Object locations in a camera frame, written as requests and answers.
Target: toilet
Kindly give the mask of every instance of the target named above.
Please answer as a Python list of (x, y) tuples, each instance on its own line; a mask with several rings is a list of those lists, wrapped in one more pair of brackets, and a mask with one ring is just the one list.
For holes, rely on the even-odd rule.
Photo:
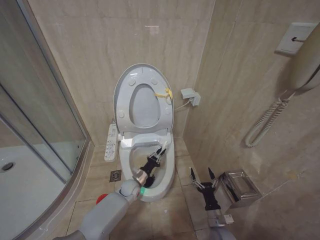
[(166, 145), (160, 167), (153, 170), (153, 184), (140, 192), (140, 200), (144, 202), (163, 198), (175, 176), (174, 101), (168, 81), (152, 65), (129, 67), (115, 87), (113, 110), (120, 136), (118, 153), (126, 180), (133, 179), (133, 173), (146, 164), (149, 154)]

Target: shower drain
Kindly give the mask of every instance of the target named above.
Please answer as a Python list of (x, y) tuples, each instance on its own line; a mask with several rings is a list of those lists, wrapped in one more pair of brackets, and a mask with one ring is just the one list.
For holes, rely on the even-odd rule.
[(15, 163), (14, 162), (8, 162), (5, 165), (3, 165), (1, 167), (1, 171), (2, 173), (9, 171), (10, 169), (12, 169), (14, 167)]

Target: power cord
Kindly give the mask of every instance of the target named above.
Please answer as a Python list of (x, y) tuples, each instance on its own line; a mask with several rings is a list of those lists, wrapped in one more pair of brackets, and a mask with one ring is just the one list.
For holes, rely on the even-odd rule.
[(191, 103), (191, 98), (189, 98), (189, 100), (188, 100), (185, 104), (183, 104), (182, 106), (177, 107), (177, 108), (175, 109), (175, 111), (178, 110), (178, 109), (180, 109), (180, 108), (183, 108), (183, 107), (186, 106), (186, 105), (188, 105), (188, 103)]

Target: yellow clip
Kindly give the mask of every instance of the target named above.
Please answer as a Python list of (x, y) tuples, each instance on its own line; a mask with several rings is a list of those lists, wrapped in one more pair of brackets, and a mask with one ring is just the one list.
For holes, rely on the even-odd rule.
[(172, 100), (174, 97), (172, 95), (172, 91), (170, 90), (170, 88), (166, 88), (165, 89), (165, 92), (168, 93), (166, 95), (163, 95), (163, 94), (159, 94), (159, 93), (154, 93), (154, 95), (158, 98), (167, 98), (167, 97), (170, 97), (170, 99)]

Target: toilet paper holder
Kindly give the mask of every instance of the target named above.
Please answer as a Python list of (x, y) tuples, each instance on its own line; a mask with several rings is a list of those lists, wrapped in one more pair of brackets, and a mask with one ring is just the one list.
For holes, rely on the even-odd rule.
[(231, 209), (249, 206), (262, 197), (243, 169), (224, 172), (219, 176), (219, 183), (230, 200)]

